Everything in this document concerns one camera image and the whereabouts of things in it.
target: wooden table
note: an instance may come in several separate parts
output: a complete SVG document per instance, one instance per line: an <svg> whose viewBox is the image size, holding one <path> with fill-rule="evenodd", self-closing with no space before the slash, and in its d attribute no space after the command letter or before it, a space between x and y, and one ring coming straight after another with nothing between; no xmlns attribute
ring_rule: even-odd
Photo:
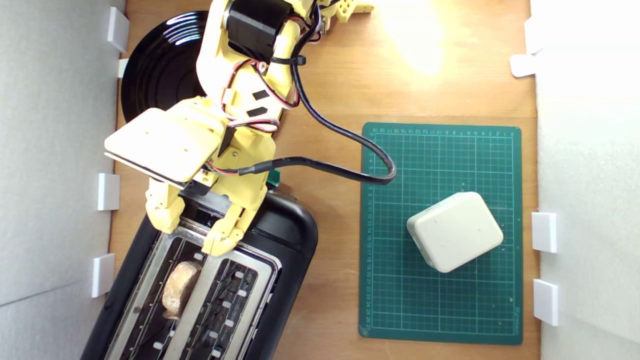
<svg viewBox="0 0 640 360"><path fill-rule="evenodd" d="M519 126L523 141L524 342L465 345L363 339L357 332L360 185L307 168L282 170L284 184L310 210L319 244L275 359L535 359L540 323L532 315L528 214L537 207L536 103L532 79L514 79L509 56L524 52L526 0L379 0L374 13L338 24L304 50L301 70L314 106L359 132L367 121ZM161 21L209 0L128 0L129 50ZM123 124L119 115L118 125ZM289 112L277 156L318 155L360 166L357 144L324 129L303 108ZM120 164L121 208L113 214L117 266L144 215L147 177Z"/></svg>

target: black plate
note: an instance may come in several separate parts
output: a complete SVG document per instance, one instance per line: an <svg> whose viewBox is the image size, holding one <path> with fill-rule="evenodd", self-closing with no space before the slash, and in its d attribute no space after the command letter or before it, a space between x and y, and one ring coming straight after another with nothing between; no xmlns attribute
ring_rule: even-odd
<svg viewBox="0 0 640 360"><path fill-rule="evenodd" d="M167 110L205 96L196 74L208 11L183 13L150 31L136 46L122 77L120 101L129 122L149 108Z"/></svg>

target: cutting mat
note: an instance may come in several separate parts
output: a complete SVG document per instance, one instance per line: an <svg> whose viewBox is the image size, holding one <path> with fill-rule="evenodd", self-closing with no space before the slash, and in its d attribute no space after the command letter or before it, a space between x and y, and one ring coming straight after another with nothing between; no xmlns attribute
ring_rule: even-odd
<svg viewBox="0 0 640 360"><path fill-rule="evenodd" d="M396 161L386 186L362 185L360 334L456 343L522 343L522 157L517 127L367 123ZM362 170L384 174L369 150ZM480 193L502 245L448 274L426 264L406 220L460 191Z"/></svg>

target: black servo motor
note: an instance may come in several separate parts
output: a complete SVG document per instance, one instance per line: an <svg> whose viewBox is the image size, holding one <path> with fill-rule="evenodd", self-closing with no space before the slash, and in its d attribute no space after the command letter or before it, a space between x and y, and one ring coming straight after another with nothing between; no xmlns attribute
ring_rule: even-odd
<svg viewBox="0 0 640 360"><path fill-rule="evenodd" d="M225 12L229 46L252 59L269 63L273 45L292 12L282 0L233 0Z"/></svg>

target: yellow robotic arm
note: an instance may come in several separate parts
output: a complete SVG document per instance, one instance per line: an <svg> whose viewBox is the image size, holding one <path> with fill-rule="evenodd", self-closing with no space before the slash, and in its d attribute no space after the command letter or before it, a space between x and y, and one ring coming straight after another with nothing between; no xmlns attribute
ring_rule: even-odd
<svg viewBox="0 0 640 360"><path fill-rule="evenodd" d="M372 10L357 0L318 4L325 29L331 16L346 21L358 9ZM223 255L243 238L264 200L268 173L224 169L273 159L271 132L283 110L299 102L288 61L301 32L315 31L305 27L315 6L313 0L213 1L196 65L207 97L149 109L105 140L107 156L150 176L145 207L156 229L177 227L185 206L179 192L195 183L232 203L202 251ZM262 22L256 26L256 20Z"/></svg>

